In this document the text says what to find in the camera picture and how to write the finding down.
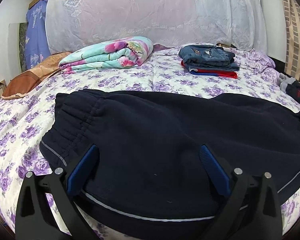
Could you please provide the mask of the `dark navy sweatpants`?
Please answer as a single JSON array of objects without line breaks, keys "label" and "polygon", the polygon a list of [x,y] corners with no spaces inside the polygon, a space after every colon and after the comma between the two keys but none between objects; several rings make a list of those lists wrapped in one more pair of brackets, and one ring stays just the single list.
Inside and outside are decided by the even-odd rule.
[{"label": "dark navy sweatpants", "polygon": [[280,206],[300,188],[300,111],[241,94],[57,94],[42,155],[51,168],[65,168],[90,145],[100,159],[75,203],[139,239],[205,239],[226,200],[203,168],[202,145],[232,168],[269,172]]}]

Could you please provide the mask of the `purple floral bed sheet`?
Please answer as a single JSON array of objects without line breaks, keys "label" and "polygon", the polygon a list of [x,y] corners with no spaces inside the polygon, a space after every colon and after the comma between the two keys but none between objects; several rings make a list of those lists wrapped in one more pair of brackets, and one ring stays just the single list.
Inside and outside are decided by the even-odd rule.
[{"label": "purple floral bed sheet", "polygon": [[[70,94],[84,89],[163,92],[204,99],[229,93],[274,102],[294,113],[300,111],[300,104],[276,84],[277,71],[273,61],[261,53],[235,51],[235,60],[240,67],[237,79],[192,75],[180,64],[178,53],[179,48],[156,51],[143,65],[129,69],[57,74],[24,98],[0,100],[0,216],[14,234],[18,198],[26,173],[41,176],[55,171],[42,155],[39,145],[55,122],[59,93]],[[52,194],[48,193],[46,197],[59,229],[69,233]],[[98,239],[139,239],[103,225],[75,205]],[[281,239],[300,237],[300,188],[280,208]]]}]

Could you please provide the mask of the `black grey garment pile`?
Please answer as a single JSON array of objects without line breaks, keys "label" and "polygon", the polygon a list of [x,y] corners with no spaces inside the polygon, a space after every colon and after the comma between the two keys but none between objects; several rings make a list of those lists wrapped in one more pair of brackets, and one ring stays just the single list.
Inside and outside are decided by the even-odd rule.
[{"label": "black grey garment pile", "polygon": [[300,104],[300,82],[298,80],[280,73],[277,78],[277,84],[281,91],[285,92]]}]

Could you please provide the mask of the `brown orange pillow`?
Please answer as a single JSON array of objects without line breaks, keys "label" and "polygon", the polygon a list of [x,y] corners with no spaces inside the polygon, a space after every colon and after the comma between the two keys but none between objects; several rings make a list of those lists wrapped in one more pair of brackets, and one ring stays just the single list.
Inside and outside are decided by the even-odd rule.
[{"label": "brown orange pillow", "polygon": [[24,98],[44,80],[59,73],[59,62],[69,54],[71,53],[66,51],[50,55],[35,67],[22,72],[10,81],[1,98],[3,100]]}]

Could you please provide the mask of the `folded red garment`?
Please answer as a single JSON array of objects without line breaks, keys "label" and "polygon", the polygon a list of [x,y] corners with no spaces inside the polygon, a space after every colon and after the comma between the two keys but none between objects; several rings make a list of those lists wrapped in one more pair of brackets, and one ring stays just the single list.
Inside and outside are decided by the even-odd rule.
[{"label": "folded red garment", "polygon": [[203,75],[203,76],[217,76],[217,77],[228,77],[237,79],[237,73],[231,71],[224,71],[224,70],[204,70],[204,69],[197,69],[197,68],[190,68],[185,66],[184,62],[181,61],[180,63],[189,73],[192,75]]}]

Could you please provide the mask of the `beige brick pattern curtain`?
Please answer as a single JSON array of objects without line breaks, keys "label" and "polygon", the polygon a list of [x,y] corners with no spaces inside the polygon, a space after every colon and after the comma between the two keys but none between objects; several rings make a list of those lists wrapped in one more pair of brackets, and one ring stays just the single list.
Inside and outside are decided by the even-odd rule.
[{"label": "beige brick pattern curtain", "polygon": [[282,1],[287,32],[284,72],[300,81],[300,5],[296,0]]}]

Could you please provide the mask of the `folded blue denim jeans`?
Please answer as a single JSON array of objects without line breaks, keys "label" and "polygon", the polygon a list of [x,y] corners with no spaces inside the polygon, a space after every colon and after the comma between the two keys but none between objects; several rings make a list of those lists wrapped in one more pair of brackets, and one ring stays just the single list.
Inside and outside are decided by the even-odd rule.
[{"label": "folded blue denim jeans", "polygon": [[179,51],[182,65],[189,72],[200,70],[216,70],[237,72],[239,66],[235,62],[235,54],[214,45],[189,45]]}]

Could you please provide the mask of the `blue patterned cloth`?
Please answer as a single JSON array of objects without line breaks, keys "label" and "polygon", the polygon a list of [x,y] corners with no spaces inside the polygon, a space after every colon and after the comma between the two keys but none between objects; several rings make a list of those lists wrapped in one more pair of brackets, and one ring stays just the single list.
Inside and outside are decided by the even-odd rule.
[{"label": "blue patterned cloth", "polygon": [[39,0],[26,14],[28,22],[25,40],[27,69],[33,68],[51,55],[45,30],[47,2],[48,0]]}]

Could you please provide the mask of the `folded teal pink floral blanket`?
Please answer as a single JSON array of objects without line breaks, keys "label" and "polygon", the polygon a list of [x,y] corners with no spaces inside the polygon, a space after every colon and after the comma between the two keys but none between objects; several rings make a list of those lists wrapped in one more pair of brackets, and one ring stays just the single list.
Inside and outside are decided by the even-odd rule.
[{"label": "folded teal pink floral blanket", "polygon": [[92,69],[123,69],[142,65],[153,51],[153,42],[134,36],[81,48],[59,62],[64,74]]}]

